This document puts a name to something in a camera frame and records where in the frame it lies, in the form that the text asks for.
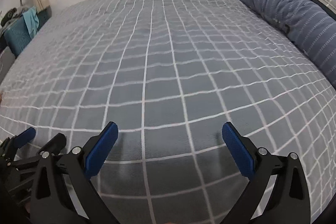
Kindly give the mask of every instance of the white grid line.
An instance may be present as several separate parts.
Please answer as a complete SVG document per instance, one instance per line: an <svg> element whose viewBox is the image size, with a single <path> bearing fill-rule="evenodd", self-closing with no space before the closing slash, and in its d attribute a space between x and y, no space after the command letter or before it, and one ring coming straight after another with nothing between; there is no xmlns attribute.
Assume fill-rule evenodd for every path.
<svg viewBox="0 0 336 224"><path fill-rule="evenodd" d="M206 206L207 206L207 209L208 209L210 221L211 221L212 224L215 224L214 216L213 216L213 213L212 213L211 204L210 204L210 200L209 200L209 196L208 196L207 190L205 188L205 184L204 184L204 178L203 178L201 169L200 169L200 167L197 163L196 155L194 154L195 148L194 148L194 143L193 143L193 137L192 137L190 126L189 126L188 114L187 114L184 94L183 94L183 90L182 90L181 80L179 79L179 72L177 70L177 66L176 66L176 63L175 63L173 41L172 41L172 38L171 38L169 23L168 23L167 17L166 17L164 0L162 0L162 6L163 6L163 13L164 13L165 21L166 21L166 24L167 24L168 33L169 33L170 47L171 47L172 58L173 58L173 62L174 62L174 70L175 70L175 74L176 74L176 78L177 78L178 88L179 88L179 91L180 91L180 94L181 94L181 102L182 102L184 122L185 122L186 131L187 131L188 141L189 141L191 152L193 153L193 160L194 160L196 172L197 172L197 175L198 175L199 180L201 182L201 188L202 188L202 191L203 191L203 194L204 194L205 203L206 203Z"/></svg>
<svg viewBox="0 0 336 224"><path fill-rule="evenodd" d="M217 74L217 73L221 73L224 71L217 71L217 72L210 72L211 75L213 74ZM295 73L293 75L290 76L283 76L283 77L273 77L273 78L269 78L267 80L262 80L262 81L255 81L249 84L240 84L240 85L230 85L227 86L225 88L220 88L220 89L213 89L213 90L201 90L201 91L197 91L197 92L192 92L192 93L187 93L185 94L186 97L189 96L194 96L194 95L198 95L198 94L206 94L206 93L212 93L212 92L217 92L217 91L224 91L224 90L228 90L228 89L234 89L234 88L240 88L243 86L252 86L255 84L263 84L263 83L267 83L271 80L281 80L281 79L290 79L294 76L297 75L307 75L309 73L314 73L314 72L318 72L318 70L316 71L308 71L308 72L301 72L301 73ZM186 76L186 77L180 77L181 80L187 80L187 79L191 79L193 77L197 77L197 76L207 76L207 73L199 73L197 75L192 75L192 76ZM176 80L176 77L171 77L171 78L160 78L160 81L169 81L169 80ZM152 80L148 80L146 81L146 83L151 83L151 82L155 82ZM142 84L141 81L133 81L133 82L127 82L127 85L132 85L132 84ZM105 90L110 88L110 85L108 86L104 86L101 88L88 88L88 90ZM81 92L81 91L85 91L85 88L82 89L74 89L74 90L61 90L61 91L56 91L56 92L50 92L52 94L59 94L59 93L63 93L63 92ZM168 99L174 99L174 98L179 98L179 95L171 95L171 96L166 96L166 97L161 97L161 98L157 98L157 99L147 99L146 102L159 102L159 101L164 101L164 100L168 100ZM137 103L141 103L141 101L128 101L128 102L124 102L124 103L119 103L119 104L109 104L109 106L123 106L123 105L129 105L129 104L137 104ZM50 108L55 108L58 106L42 106L42 107L36 107L36 106L31 106L31 105L22 105L22 106L7 106L7 105L1 105L3 107L6 108L22 108L22 107L30 107L30 108L35 108L35 109L50 109ZM91 107L100 107L100 106L105 106L105 104L100 104L100 105L90 105ZM75 107L67 107L67 106L60 106L60 108L66 108L66 109L74 109Z"/></svg>
<svg viewBox="0 0 336 224"><path fill-rule="evenodd" d="M130 12L133 10L133 8L134 8L134 6L135 6L135 2L136 2L136 0L134 0L133 7L132 7L132 9L130 9L130 11L128 12L127 15L129 15ZM114 20L115 20L115 19L122 13L122 11L125 10L126 3L127 3L127 0L125 0L124 8L117 14L117 16L111 21L110 24L112 24L113 21L114 21ZM114 42L115 38L117 37L117 35L118 35L118 33L119 33L119 31L120 31L120 29L121 29L123 23L120 25L120 27L119 27L119 29L118 29L118 32L117 32L117 34L114 36L114 38L112 39L111 43L110 43L109 45L107 45L107 46L105 47L105 49L107 49L110 45L113 44L113 42ZM99 63L100 63L100 60L103 58L103 56L104 56L104 53L101 54L100 59L99 59L99 62L97 62L97 65L95 66L93 72L95 72L95 71L97 70L98 65L99 65ZM86 85L86 89L87 89L88 86L90 85L90 82L91 82L92 77L93 77L93 73L92 73L92 75L90 76L90 78L89 78L89 80L88 80L88 83L87 83L87 85ZM79 105L80 105L81 102L83 101L84 96L85 96L85 93L86 93L86 90L83 92L83 94L82 94L82 96L81 96L81 98L80 98L80 100L79 100ZM74 129L75 124L76 124L76 121L77 121L78 112L79 112L79 107L76 109L75 116L74 116L74 119L73 119L73 122L72 122L72 125L71 125L71 129L72 129L72 130L71 130L71 132L70 132L70 138L69 138L69 145L68 145L69 149L71 148L71 144L72 144L72 137L73 137L73 132L74 132L73 129ZM101 193L100 172L98 173L98 176L97 176L97 187L98 187L97 192L98 192L98 194L100 194L100 193Z"/></svg>
<svg viewBox="0 0 336 224"><path fill-rule="evenodd" d="M309 84L314 84L314 83L318 83L320 81L322 81L324 79L320 79L320 80L316 80L312 83L307 83L307 84L303 84L299 87L295 87L291 90L288 90L287 92L290 92L290 91L293 91L293 90L298 90L304 86L307 86ZM331 86L325 88L322 92L328 90L328 89L332 89ZM237 110L240 110L240 109L244 109L244 108L248 108L250 106L254 106L255 104L259 104L259 103L263 103L263 102L267 102L269 100L274 100L284 94L286 94L287 92L284 92L284 93L280 93L276 96L274 96L273 98L267 98L267 99L264 99L264 100L261 100L261 101L258 101L258 102L255 102L255 103L252 103L252 104L249 104L249 105L245 105L245 106L241 106L241 107L236 107L234 109L231 109L231 110L228 110L226 112L220 112L218 114L214 114L214 115L209 115L209 116L206 116L206 117L201 117L201 118L197 118L197 119L194 119L194 120L189 120L189 123L194 123L194 122L200 122L200 121L204 121L204 120L208 120L208 119L212 119L212 118L216 118L216 117L219 117L219 116L222 116L222 115L225 115L226 113L231 113L231 112L234 112L234 111L237 111ZM315 97L311 97L310 99L308 99L307 101L301 103L300 105L298 105L297 107L293 108L292 110L290 110L289 112L286 113L286 115L289 115L290 113L292 113L293 111L295 111L296 109L298 109L300 106L308 103L310 100L312 100L313 98ZM56 127L48 127L48 126L37 126L37 125L33 125L33 124L30 124L30 123L27 123L27 122L23 122L23 121L19 121L19 120L16 120L16 119L12 119L12 118L9 118L9 117L6 117L2 114L0 114L0 117L3 117L5 119L8 119L8 120L11 120L13 122L18 122L18 123L23 123L23 124L26 124L28 126L32 126L32 127L35 127L35 128L52 128L52 129L56 129L56 130L62 130L62 131L88 131L88 132L101 132L101 130L87 130L85 128L56 128ZM271 126L272 124L275 124L276 122L280 121L283 117L279 117L278 119L274 120L273 122L269 123L268 125L266 125L267 127ZM176 127L176 126L180 126L180 125L185 125L185 122L179 122L179 123L171 123L171 124L162 124L160 126L151 126L151 127L145 127L145 130L155 130L155 129L161 129L161 128L170 128L170 127ZM261 127L251 133L249 133L248 135L246 136L251 136L252 134L255 134L261 130L265 129L264 127ZM129 129L129 130L119 130L119 132L123 133L123 132L135 132L135 131L141 131L141 128L135 128L135 129Z"/></svg>
<svg viewBox="0 0 336 224"><path fill-rule="evenodd" d="M215 30L218 31L219 35L221 35L221 33L219 32L219 30L218 30L218 29L217 29L217 28L216 28L216 27L209 21L208 17L207 17L206 15L204 15L204 17L207 19L207 21L209 22L209 24L211 24L212 27L213 27ZM224 57L223 53L218 49L218 47L216 46L216 44L214 44L214 43L209 39L209 36L208 36L206 33L204 33L204 35L206 35L207 39L211 42L212 46L213 46L213 47L218 51L218 53L221 55L222 59L225 61L226 65L229 67L229 69L230 69L230 70L233 70L232 66L231 66L230 63L226 60L226 58ZM241 79L241 77L240 77L236 72L233 72L233 74L236 76L236 78L237 78L237 80L240 82L240 84L244 85L244 82L243 82L243 80ZM254 99L253 99L251 93L249 92L249 90L248 90L245 86L243 86L243 89L244 89L246 95L249 97L251 103L254 104L254 107L255 107L255 109L257 110L258 114L259 114L259 117L260 117L260 119L261 119L261 123L262 123L263 126L265 127L266 134L267 134L267 136L268 136L268 138L269 138L269 140L270 140L270 142L271 142L271 144L272 144L272 148L273 148L273 150L276 150L277 145L276 145L275 140L274 140L274 138L272 137L271 133L269 132L268 127L266 127L266 120L265 120L265 117L264 117L263 113L261 112L261 109L260 109L259 106L255 103L255 101L254 101Z"/></svg>
<svg viewBox="0 0 336 224"><path fill-rule="evenodd" d="M151 191L149 189L148 177L147 177L145 129L144 129L145 128L145 95L146 95L147 62L148 62L149 45L150 45L151 38L152 38L153 10L154 10L154 0L153 0L153 3L152 3L151 27L150 27L150 33L149 33L148 44L147 44L147 49L146 49L145 69L144 69L144 72L143 72L142 103L141 103L141 151L142 151L143 180L144 180L145 189L146 189L146 196L147 196L149 212L150 212L150 215L151 215L152 224L156 224L156 219L155 219L154 209L153 209L153 204L152 204Z"/></svg>
<svg viewBox="0 0 336 224"><path fill-rule="evenodd" d="M275 76L275 74L274 74L274 72L273 72L272 70L269 69L269 71L270 71L270 73L271 73L273 76ZM295 86L297 86L297 85L295 84L295 82L291 79L291 77L289 77L289 79L291 80L291 82L292 82ZM287 88L286 88L285 85L280 81L280 79L277 79L277 81L278 81L279 84L283 87L283 89L284 89L285 91L287 91ZM296 101L295 97L294 97L290 92L288 92L288 95L291 97L291 99L292 99L293 102L296 104L296 106L298 106L299 104L298 104L298 102ZM303 117L305 123L307 123L307 119L306 119L305 114L303 113L302 109L301 109L300 107L298 107L298 109L299 109L299 111L300 111L300 113L301 113L301 115L302 115L302 117ZM311 133L311 130L310 130L310 127L309 127L309 126L308 126L308 131L309 131L309 133L310 133L310 137L311 137L311 139L313 139L313 137L312 137L312 133ZM298 139L296 138L295 140L296 140L296 142L297 142L297 144L298 144L298 147L301 148L301 146L299 146ZM302 158L302 148L300 149L300 158ZM302 160L301 162L303 163L303 169L306 170L305 162L304 162L303 160ZM308 184L308 188L310 189L310 182L309 182L309 180L307 180L307 184Z"/></svg>
<svg viewBox="0 0 336 224"><path fill-rule="evenodd" d="M173 66L173 64L162 64L163 66ZM262 66L260 68L254 68L255 70L260 70L260 69L263 69L263 68L277 68L277 67L287 67L287 66L298 66L298 65L307 65L307 64L286 64L286 65L277 65L277 66L269 66L269 65L266 65L266 66ZM130 71L130 70L138 70L139 67L137 68L128 68L128 69L124 69L123 71ZM245 70L252 70L252 68L240 68L240 69L234 69L234 70L217 70L217 71L211 71L209 72L210 74L218 74L218 73L221 73L221 72L238 72L238 71L245 71ZM116 71L115 70L111 70L111 71L105 71L105 72L101 72L101 73L95 73L95 75L108 75L108 74L111 74L111 73L115 73ZM87 75L75 75L75 77L89 77L91 75L90 74L87 74ZM197 76L202 76L202 75L207 75L205 72L203 73L197 73L195 75L191 75L191 76L181 76L180 78L182 80L186 80L186 79L191 79L193 77L197 77ZM33 87L36 87L36 86L39 86L39 85L45 85L45 84L48 84L48 83L54 83L55 80L70 80L72 79L72 76L66 76L66 77L58 77L57 79L54 78L54 79L51 79L51 80L48 80L46 82L42 82L42 83L37 83L36 85L33 85L33 86L30 86L28 88L26 88L27 90L30 89L30 88L33 88ZM146 81L146 83L150 83L150 82L153 82L153 81L161 81L161 80L175 80L176 78L175 77L162 77L162 78L153 78L153 79L149 79ZM131 85L131 84L141 84L142 82L141 81L130 81L130 82L124 82L124 83L115 83L115 86L123 86L123 85ZM107 86L103 86L103 87L99 87L99 88L91 88L91 87L88 87L89 90L102 90L102 89L106 89L106 88L109 88L110 85L107 85ZM11 90L10 92L13 93L13 92L18 92L18 91L22 91L22 90L25 90L25 89L17 89L17 90ZM82 91L82 90L85 90L85 88L79 88L79 89L70 89L70 90L67 90L67 91ZM61 93L61 92L64 92L65 90L50 90L50 91L45 91L45 92L37 92L37 93L31 93L30 96L25 96L25 95L22 95L22 96L8 96L8 92L6 93L6 97L4 98L4 100L8 100L8 99L20 99L20 98L29 98L31 96L34 96L34 95L44 95L44 94L49 94L49 93L54 93L54 94L57 94L57 93Z"/></svg>

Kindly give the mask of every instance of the teal cloth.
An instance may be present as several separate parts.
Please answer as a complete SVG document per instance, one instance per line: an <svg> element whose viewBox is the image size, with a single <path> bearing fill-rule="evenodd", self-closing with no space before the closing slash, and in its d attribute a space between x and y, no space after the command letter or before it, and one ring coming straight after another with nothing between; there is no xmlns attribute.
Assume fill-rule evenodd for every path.
<svg viewBox="0 0 336 224"><path fill-rule="evenodd" d="M40 24L37 17L36 7L31 7L27 12L23 13L26 26L31 39L37 34L37 28Z"/></svg>

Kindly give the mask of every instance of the mattress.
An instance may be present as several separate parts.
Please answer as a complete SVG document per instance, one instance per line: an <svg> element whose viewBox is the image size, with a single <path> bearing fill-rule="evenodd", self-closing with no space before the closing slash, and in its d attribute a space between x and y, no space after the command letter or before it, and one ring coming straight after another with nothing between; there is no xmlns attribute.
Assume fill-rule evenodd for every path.
<svg viewBox="0 0 336 224"><path fill-rule="evenodd" d="M0 89L0 139L37 130L20 157L58 132L69 151L117 123L92 183L123 224L219 223L247 184L226 121L257 147L300 156L313 217L335 193L335 89L239 0L78 3L42 27Z"/></svg>

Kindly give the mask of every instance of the gray checkered blanket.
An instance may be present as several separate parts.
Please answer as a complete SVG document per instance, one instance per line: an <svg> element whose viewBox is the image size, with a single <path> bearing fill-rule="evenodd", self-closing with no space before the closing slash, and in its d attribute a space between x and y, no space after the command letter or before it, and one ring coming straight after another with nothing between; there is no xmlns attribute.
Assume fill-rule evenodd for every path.
<svg viewBox="0 0 336 224"><path fill-rule="evenodd" d="M37 129L20 157L58 132L69 150L118 124L92 183L123 224L220 222L247 184L226 121L257 147L300 156L313 217L335 193L336 92L239 0L78 3L44 25L0 89L0 139Z"/></svg>

